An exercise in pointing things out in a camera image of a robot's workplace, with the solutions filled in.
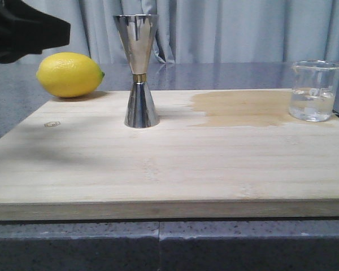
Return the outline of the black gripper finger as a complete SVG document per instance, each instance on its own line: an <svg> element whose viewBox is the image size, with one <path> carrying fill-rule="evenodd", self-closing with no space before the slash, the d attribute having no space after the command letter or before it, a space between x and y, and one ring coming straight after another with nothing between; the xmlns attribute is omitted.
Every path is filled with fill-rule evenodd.
<svg viewBox="0 0 339 271"><path fill-rule="evenodd" d="M69 44L70 23L23 1L0 1L0 63Z"/></svg>

